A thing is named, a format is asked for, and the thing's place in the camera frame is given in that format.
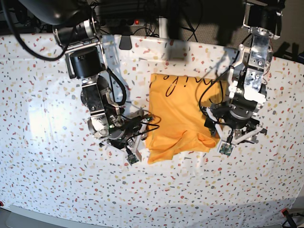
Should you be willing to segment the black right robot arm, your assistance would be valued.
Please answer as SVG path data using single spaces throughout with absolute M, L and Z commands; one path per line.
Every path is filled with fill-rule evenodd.
M 126 87 L 107 65 L 91 6 L 85 0 L 23 0 L 21 4 L 53 26 L 70 78 L 82 81 L 81 99 L 90 112 L 92 135 L 131 155 L 146 134 L 150 118 L 124 116 Z

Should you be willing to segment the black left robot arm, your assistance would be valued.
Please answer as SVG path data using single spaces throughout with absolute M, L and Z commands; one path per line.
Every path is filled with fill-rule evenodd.
M 266 134 L 254 117 L 266 102 L 263 76 L 271 65 L 271 40 L 281 36 L 284 8 L 283 0 L 244 1 L 243 27 L 248 29 L 250 46 L 241 43 L 235 60 L 222 73 L 227 78 L 228 96 L 210 107 L 200 106 L 205 126 L 220 137 L 222 146 L 256 143 L 259 133 Z

